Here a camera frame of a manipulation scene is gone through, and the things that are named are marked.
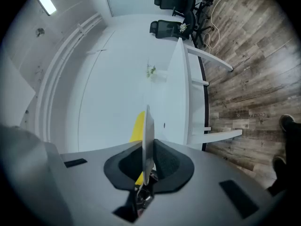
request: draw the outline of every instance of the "black trouser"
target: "black trouser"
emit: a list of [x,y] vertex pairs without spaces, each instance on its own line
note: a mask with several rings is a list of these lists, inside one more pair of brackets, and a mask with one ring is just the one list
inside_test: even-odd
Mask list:
[[267,189],[273,196],[285,189],[296,187],[297,185],[294,182],[298,180],[300,174],[301,161],[298,158],[301,156],[301,124],[291,122],[285,129],[285,173],[281,173],[281,176]]

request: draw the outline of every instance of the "office chair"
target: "office chair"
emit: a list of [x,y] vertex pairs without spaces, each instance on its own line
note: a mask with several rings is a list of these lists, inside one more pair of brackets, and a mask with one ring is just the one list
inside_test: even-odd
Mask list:
[[206,8],[206,7],[211,6],[212,4],[213,4],[213,3],[212,3],[211,0],[208,0],[208,1],[206,1],[206,2],[200,2],[199,7],[198,7],[198,8],[195,7],[195,8],[193,9],[193,10],[196,10],[196,11],[197,11],[197,12],[196,12],[197,24],[200,24],[199,18],[200,18],[201,13],[205,14],[205,16],[207,17],[207,19],[210,19],[210,18],[211,18],[211,17],[208,16],[206,13],[204,13],[203,9]]
[[160,6],[160,9],[173,10],[173,16],[185,15],[195,9],[196,0],[155,0],[155,5]]
[[[212,3],[212,0],[208,0],[208,1],[206,1],[206,2],[201,2],[200,5],[199,5],[199,8],[194,8],[194,10],[197,11],[195,15],[196,15],[196,17],[197,17],[196,21],[197,21],[197,24],[198,24],[199,26],[198,26],[198,28],[197,28],[196,30],[194,30],[194,31],[196,32],[195,37],[193,37],[193,36],[191,36],[191,37],[192,37],[192,39],[194,40],[194,43],[195,43],[196,45],[198,45],[198,43],[197,43],[197,38],[199,38],[200,41],[201,41],[201,44],[202,44],[202,46],[203,46],[204,48],[206,47],[206,45],[204,44],[204,41],[203,41],[203,38],[202,38],[202,32],[205,31],[205,30],[207,30],[207,29],[211,29],[212,31],[214,31],[214,27],[212,27],[212,26],[207,26],[207,27],[204,27],[204,28],[203,28],[203,24],[205,24],[209,19],[211,19],[211,17],[208,16],[208,15],[203,11],[203,9],[205,9],[206,7],[211,6],[212,4],[213,4],[213,3]],[[200,21],[200,15],[201,15],[201,13],[203,13],[203,14],[206,16],[206,18],[203,19],[202,21]]]
[[[186,24],[187,28],[184,32],[180,31],[180,26],[182,24]],[[150,33],[154,33],[157,39],[162,39],[166,37],[176,37],[182,38],[183,40],[188,40],[189,36],[192,36],[196,29],[196,19],[193,12],[189,12],[186,14],[183,23],[166,21],[166,20],[158,20],[154,21],[150,24]]]

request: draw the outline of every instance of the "white desk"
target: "white desk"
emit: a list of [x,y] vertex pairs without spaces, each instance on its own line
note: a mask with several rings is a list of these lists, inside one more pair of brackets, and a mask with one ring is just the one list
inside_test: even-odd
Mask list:
[[189,133],[191,74],[183,41],[179,38],[167,70],[163,135],[170,142],[187,144]]
[[204,134],[211,128],[193,127],[192,84],[208,86],[209,83],[199,78],[191,78],[188,53],[214,61],[226,70],[233,70],[231,65],[202,50],[184,45],[179,38],[170,60],[167,72],[159,72],[166,76],[163,135],[166,140],[199,149],[199,144],[225,140],[242,134],[242,130],[232,130],[222,133]]

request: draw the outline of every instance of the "laminate flooring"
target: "laminate flooring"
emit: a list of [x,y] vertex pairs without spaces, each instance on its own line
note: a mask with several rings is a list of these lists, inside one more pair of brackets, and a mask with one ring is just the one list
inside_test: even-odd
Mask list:
[[[211,54],[234,70],[203,60],[209,82],[209,127],[212,132],[242,129],[243,134],[209,143],[206,151],[233,163],[266,188],[276,179],[274,155],[285,157],[279,117],[290,114],[301,123],[299,39],[274,0],[222,0],[213,23],[221,38]],[[214,46],[217,30],[210,34]]]

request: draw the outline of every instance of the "yellow object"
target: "yellow object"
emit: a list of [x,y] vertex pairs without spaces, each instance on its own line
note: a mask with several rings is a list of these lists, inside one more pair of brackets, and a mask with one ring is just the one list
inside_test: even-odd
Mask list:
[[[130,138],[130,142],[133,141],[142,141],[143,139],[143,124],[144,124],[144,111],[142,111],[136,119],[132,136]],[[135,182],[136,185],[141,185],[143,183],[143,173],[140,174],[139,178]]]

